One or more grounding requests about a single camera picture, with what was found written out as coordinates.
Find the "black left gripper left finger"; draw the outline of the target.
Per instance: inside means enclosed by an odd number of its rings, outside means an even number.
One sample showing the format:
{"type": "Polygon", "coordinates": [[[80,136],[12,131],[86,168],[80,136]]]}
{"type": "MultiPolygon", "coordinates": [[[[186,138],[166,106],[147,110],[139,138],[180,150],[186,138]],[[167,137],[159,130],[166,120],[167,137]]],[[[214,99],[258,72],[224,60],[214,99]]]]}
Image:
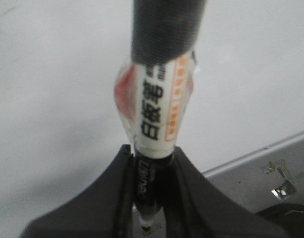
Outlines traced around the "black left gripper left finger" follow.
{"type": "Polygon", "coordinates": [[[106,170],[83,192],[33,220],[22,238],[131,238],[133,157],[122,145],[106,170]]]}

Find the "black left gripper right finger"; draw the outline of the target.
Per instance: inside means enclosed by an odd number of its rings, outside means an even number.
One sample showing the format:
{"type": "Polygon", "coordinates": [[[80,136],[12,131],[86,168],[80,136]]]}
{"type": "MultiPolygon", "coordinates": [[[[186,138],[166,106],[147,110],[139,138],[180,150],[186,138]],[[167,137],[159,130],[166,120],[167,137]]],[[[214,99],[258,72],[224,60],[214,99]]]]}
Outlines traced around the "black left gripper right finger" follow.
{"type": "Polygon", "coordinates": [[[168,238],[287,238],[284,228],[242,208],[212,185],[180,147],[170,166],[164,213],[168,238]]]}

